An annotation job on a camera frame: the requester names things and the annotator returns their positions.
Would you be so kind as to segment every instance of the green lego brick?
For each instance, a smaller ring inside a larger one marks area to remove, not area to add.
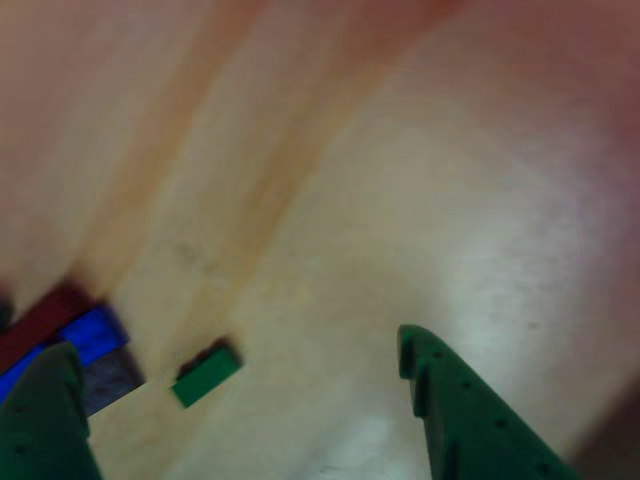
[[[226,341],[198,355],[184,367],[172,389],[185,408],[190,407],[242,368],[242,361]]]

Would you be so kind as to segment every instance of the green plastic toy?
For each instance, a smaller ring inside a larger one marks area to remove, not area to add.
[[[182,406],[188,408],[240,368],[242,360],[231,344],[223,339],[183,368],[172,389]]]
[[[400,376],[425,424],[433,480],[578,480],[442,340],[417,326],[398,332]]]
[[[82,369],[74,348],[47,348],[0,409],[2,480],[100,480],[87,437]]]

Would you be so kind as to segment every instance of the dark red lego brick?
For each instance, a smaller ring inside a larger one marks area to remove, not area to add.
[[[35,346],[48,340],[93,306],[79,287],[63,282],[29,309],[9,330],[0,334],[0,375]]]

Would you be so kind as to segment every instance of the blue lego brick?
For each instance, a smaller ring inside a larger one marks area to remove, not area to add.
[[[29,353],[18,360],[18,363],[0,376],[0,403],[4,402],[4,399],[7,398],[15,383],[20,379],[20,376],[43,350],[43,346],[33,348]]]
[[[76,347],[83,366],[129,341],[115,315],[106,306],[93,308],[60,330],[58,336]]]
[[[115,350],[84,367],[84,407],[93,415],[144,383],[126,349]]]

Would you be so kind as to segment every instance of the wood grain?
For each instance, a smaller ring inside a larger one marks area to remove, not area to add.
[[[565,457],[608,444],[640,361],[639,16],[5,2],[0,288],[23,311],[70,275],[121,314],[148,383],[91,419],[105,477],[428,478],[400,323]],[[222,335],[246,367],[181,410]]]

